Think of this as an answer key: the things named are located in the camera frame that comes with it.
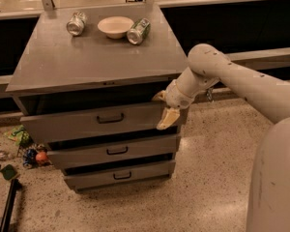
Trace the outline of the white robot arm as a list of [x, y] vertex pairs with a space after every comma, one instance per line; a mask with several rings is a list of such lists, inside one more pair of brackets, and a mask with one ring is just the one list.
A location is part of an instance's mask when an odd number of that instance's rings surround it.
[[188, 53], [188, 67], [154, 95], [166, 103], [157, 128], [175, 124], [181, 110], [218, 82], [274, 123], [255, 154], [246, 232], [290, 232], [290, 82], [238, 65], [200, 43]]

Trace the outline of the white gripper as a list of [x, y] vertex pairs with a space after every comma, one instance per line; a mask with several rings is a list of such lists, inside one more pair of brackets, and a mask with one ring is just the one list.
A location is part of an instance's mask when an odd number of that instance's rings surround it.
[[182, 93], [177, 86], [176, 80], [173, 80], [165, 91], [157, 92], [152, 97], [152, 100], [154, 102], [165, 101], [170, 106], [163, 110], [161, 119], [157, 124], [157, 129], [163, 131], [171, 127], [180, 118], [179, 109], [187, 109], [194, 102], [194, 97]]

